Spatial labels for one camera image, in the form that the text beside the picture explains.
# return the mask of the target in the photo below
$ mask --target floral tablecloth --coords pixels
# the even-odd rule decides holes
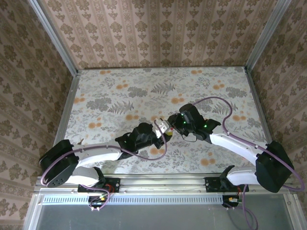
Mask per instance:
[[[65,138],[73,144],[95,144],[131,132],[140,122],[167,119],[184,104],[207,96],[227,99],[234,110],[226,122],[233,133],[265,141],[257,109],[243,67],[83,70]],[[219,100],[197,105],[205,118],[217,121],[229,112]],[[186,137],[194,141],[194,136]],[[156,158],[164,148],[140,151]],[[174,132],[159,161],[131,157],[94,164],[103,173],[218,173],[228,165],[249,162],[207,142],[187,142]]]

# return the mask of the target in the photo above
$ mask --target aluminum frame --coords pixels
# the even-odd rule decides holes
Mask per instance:
[[[72,79],[71,87],[69,89],[69,93],[68,93],[66,103],[63,109],[61,120],[59,122],[59,128],[58,128],[56,137],[54,139],[53,146],[55,146],[59,141],[63,140],[65,137],[67,125],[69,122],[69,117],[71,115],[73,102],[75,100],[75,96],[76,96],[78,86],[79,86],[79,80],[80,80],[79,74]]]
[[[44,29],[46,30],[47,34],[49,35],[52,43],[56,47],[57,51],[61,55],[63,61],[65,62],[67,68],[71,72],[72,76],[75,77],[77,75],[77,68],[73,63],[69,53],[67,52],[65,46],[62,44],[61,39],[57,31],[55,30],[54,26],[52,25],[46,11],[41,5],[39,0],[29,0],[33,10],[37,14],[39,20],[41,21]]]
[[[259,118],[260,118],[260,122],[261,122],[261,125],[262,125],[262,128],[263,128],[265,139],[268,143],[271,143],[273,141],[273,139],[271,137],[269,126],[268,126],[268,123],[266,122],[265,115],[264,115],[264,112],[263,112],[263,109],[262,109],[262,106],[261,106],[261,103],[260,103],[260,100],[259,100],[259,97],[258,97],[258,94],[257,94],[257,91],[256,91],[256,87],[255,87],[254,81],[253,81],[251,74],[250,74],[250,70],[247,69],[247,68],[244,68],[244,69],[245,69],[246,77],[248,79],[250,91],[251,91],[251,94],[253,95],[253,99],[254,99],[254,102],[255,102],[255,105],[256,105],[256,109],[257,109],[257,112],[258,112],[258,115],[259,115]]]
[[[195,174],[106,174],[105,177],[121,178],[121,185],[118,196],[165,196],[172,197],[202,196],[210,197],[212,195],[233,195],[234,193],[207,193],[204,185],[204,177],[219,176],[219,173],[195,173]],[[37,179],[34,194],[29,206],[29,211],[25,218],[25,230],[36,230],[40,211],[45,196],[84,197],[84,195],[95,196],[97,193],[77,193],[76,184],[63,184],[57,188],[46,188],[40,184],[40,178]],[[272,194],[260,185],[250,185],[250,191],[247,196],[259,194]],[[282,188],[278,192],[285,197],[286,203],[291,201],[288,211],[295,230],[303,230],[304,215],[298,203],[297,196],[291,194],[288,189]]]
[[[251,71],[258,59],[260,58],[265,46],[272,37],[277,25],[282,19],[285,11],[288,9],[291,0],[278,0],[267,23],[265,24],[260,37],[258,38],[256,45],[254,46],[251,54],[248,57],[248,60],[245,64],[245,67]]]
[[[119,195],[107,205],[222,205],[223,195]],[[42,205],[88,205],[88,195],[44,195]]]

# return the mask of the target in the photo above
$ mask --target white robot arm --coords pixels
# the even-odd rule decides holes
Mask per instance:
[[[241,184],[260,184],[276,193],[290,176],[291,172],[286,167],[265,152],[225,133],[219,122],[204,120],[194,105],[186,104],[179,111],[180,113],[171,115],[167,121],[156,120],[156,126],[140,123],[131,133],[108,143],[71,145],[68,140],[62,140],[40,159],[44,172],[43,183],[48,187],[56,187],[65,182],[94,186],[101,180],[102,173],[98,168],[87,168],[86,165],[138,156],[138,150],[152,144],[159,149],[171,139],[170,131],[173,129],[181,135],[192,133],[197,140],[229,149],[253,164],[247,167],[227,167],[219,177],[222,191]],[[267,145],[267,150],[293,168],[279,143],[251,142],[255,146]]]

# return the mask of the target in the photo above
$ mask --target patterned wall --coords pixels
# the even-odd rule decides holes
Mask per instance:
[[[307,184],[307,1],[292,0],[252,72],[274,138]],[[300,194],[307,213],[306,191]]]
[[[243,66],[274,0],[43,0],[80,69]]]
[[[0,0],[0,229],[21,229],[71,83],[26,1]]]

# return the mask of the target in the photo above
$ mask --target white cable tray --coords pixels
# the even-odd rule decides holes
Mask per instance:
[[[217,205],[222,195],[112,195],[109,205]],[[45,195],[43,205],[84,205],[87,195]]]

